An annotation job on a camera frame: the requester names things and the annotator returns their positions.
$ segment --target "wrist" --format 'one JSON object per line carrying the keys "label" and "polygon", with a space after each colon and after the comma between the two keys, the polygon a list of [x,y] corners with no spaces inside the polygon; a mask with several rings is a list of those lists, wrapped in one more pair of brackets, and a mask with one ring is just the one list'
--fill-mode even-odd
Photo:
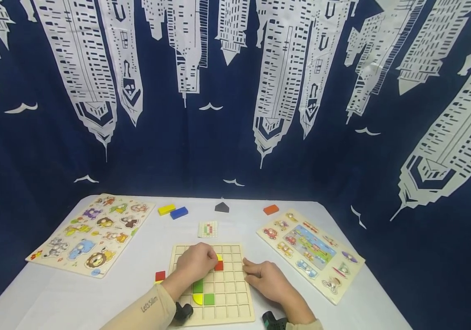
{"label": "wrist", "polygon": [[292,324],[311,324],[316,321],[316,317],[309,308],[309,305],[297,291],[295,291],[295,294],[288,296],[280,304],[285,311],[288,321]]}
{"label": "wrist", "polygon": [[161,285],[166,289],[174,302],[177,302],[180,296],[189,288],[193,282],[190,282],[186,275],[181,271],[173,271]]}

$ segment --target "black object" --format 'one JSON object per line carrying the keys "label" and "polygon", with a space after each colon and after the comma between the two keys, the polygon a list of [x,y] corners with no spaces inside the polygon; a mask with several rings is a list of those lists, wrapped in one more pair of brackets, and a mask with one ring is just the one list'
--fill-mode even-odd
{"label": "black object", "polygon": [[180,306],[180,303],[176,303],[177,311],[173,320],[176,320],[178,323],[186,322],[191,315],[193,315],[193,307],[187,303],[184,307]]}
{"label": "black object", "polygon": [[224,202],[221,202],[221,203],[215,205],[215,211],[229,213],[230,208]]}
{"label": "black object", "polygon": [[263,314],[263,322],[265,323],[266,330],[285,330],[288,320],[286,317],[276,320],[274,314],[269,310]]}

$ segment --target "curtain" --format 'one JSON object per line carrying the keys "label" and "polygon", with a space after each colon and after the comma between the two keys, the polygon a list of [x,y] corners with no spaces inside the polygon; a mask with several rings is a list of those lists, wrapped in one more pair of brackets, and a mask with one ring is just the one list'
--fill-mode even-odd
{"label": "curtain", "polygon": [[0,294],[100,192],[318,201],[471,327],[471,0],[0,0]]}

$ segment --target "blue block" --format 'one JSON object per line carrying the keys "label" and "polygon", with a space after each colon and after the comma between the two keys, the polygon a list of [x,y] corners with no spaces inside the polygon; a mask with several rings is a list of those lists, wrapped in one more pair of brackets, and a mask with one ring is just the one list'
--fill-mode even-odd
{"label": "blue block", "polygon": [[172,211],[169,213],[171,217],[174,219],[178,219],[181,216],[187,215],[188,214],[188,209],[187,208],[179,208],[176,209],[175,211]]}

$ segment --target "wooden puzzle board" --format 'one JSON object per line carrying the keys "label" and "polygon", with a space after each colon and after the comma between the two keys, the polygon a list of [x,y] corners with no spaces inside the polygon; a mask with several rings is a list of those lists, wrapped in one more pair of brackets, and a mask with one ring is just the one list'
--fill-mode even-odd
{"label": "wooden puzzle board", "polygon": [[26,261],[103,278],[154,207],[129,197],[99,195]]}
{"label": "wooden puzzle board", "polygon": [[257,235],[334,305],[365,263],[294,209],[267,223]]}
{"label": "wooden puzzle board", "polygon": [[[188,248],[189,245],[184,244],[173,247],[169,273],[175,271],[178,258]],[[213,248],[222,258],[224,270],[210,271],[201,280],[200,289],[197,290],[197,287],[191,286],[180,297],[181,306],[187,303],[193,306],[193,315],[183,326],[254,322],[255,314],[250,287],[244,280],[241,245],[216,244]],[[202,295],[203,305],[194,301],[194,294]]]}

